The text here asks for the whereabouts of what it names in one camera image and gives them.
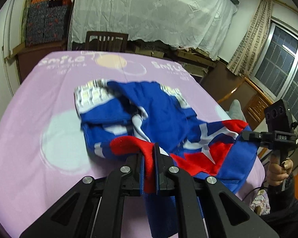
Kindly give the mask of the person's right hand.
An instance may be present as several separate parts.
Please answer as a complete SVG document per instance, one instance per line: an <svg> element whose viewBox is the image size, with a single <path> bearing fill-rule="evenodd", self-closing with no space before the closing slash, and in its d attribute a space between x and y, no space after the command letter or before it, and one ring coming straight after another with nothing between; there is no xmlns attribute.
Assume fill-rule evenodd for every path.
<svg viewBox="0 0 298 238"><path fill-rule="evenodd" d="M292 173L293 161L287 159L283 166L279 164L279 158L274 155L270 156L269 166L266 172L266 181L271 186L279 186L286 180Z"/></svg>

